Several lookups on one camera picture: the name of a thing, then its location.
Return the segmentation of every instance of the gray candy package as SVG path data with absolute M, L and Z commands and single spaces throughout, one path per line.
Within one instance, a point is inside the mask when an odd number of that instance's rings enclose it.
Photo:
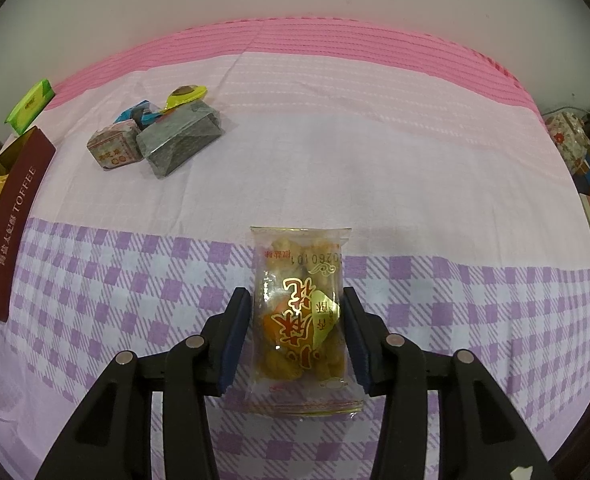
M 219 112 L 201 100 L 174 108 L 137 136 L 142 155 L 163 177 L 218 139 Z

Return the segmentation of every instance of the bed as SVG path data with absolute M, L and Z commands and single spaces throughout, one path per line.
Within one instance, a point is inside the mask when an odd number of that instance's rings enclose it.
M 94 131 L 191 83 L 209 88 L 221 139 L 165 179 L 145 162 L 102 171 Z M 0 461 L 14 478 L 35 476 L 115 354 L 168 350 L 252 287 L 251 225 L 352 227 L 344 284 L 366 310 L 423 349 L 472 349 L 547 457 L 584 412 L 590 231 L 533 100 L 498 63 L 369 23 L 248 20 L 142 44 L 56 92 L 36 124 L 57 153 L 0 323 Z M 369 477 L 381 400 L 253 415 L 249 365 L 246 348 L 208 406 L 222 479 Z M 431 396 L 428 478 L 438 441 Z

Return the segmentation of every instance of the screw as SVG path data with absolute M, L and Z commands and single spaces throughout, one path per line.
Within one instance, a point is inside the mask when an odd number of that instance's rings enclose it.
M 186 340 L 186 346 L 188 348 L 199 348 L 201 345 L 204 344 L 204 338 L 201 335 L 191 335 Z
M 457 352 L 457 359 L 462 361 L 464 364 L 470 365 L 475 361 L 475 356 L 468 350 L 460 350 Z
M 386 336 L 386 342 L 391 346 L 402 346 L 406 340 L 400 334 L 389 334 Z
M 117 361 L 118 365 L 127 365 L 131 361 L 133 361 L 133 352 L 129 352 L 128 350 L 124 350 L 116 355 L 115 361 Z

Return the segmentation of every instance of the white wall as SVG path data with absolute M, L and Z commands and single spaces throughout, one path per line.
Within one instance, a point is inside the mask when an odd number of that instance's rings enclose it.
M 540 109 L 590 107 L 590 12 L 581 0 L 7 0 L 0 10 L 3 120 L 37 80 L 207 23 L 338 16 L 436 34 L 495 58 Z

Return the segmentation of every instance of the blue candy wrapper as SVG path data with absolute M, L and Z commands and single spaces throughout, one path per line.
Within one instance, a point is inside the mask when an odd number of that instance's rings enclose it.
M 115 119 L 115 123 L 121 123 L 121 121 L 127 121 L 133 119 L 140 130 L 153 124 L 157 118 L 161 117 L 162 114 L 159 112 L 159 107 L 153 105 L 149 101 L 142 101 L 136 104 L 134 107 L 124 110 L 120 116 Z

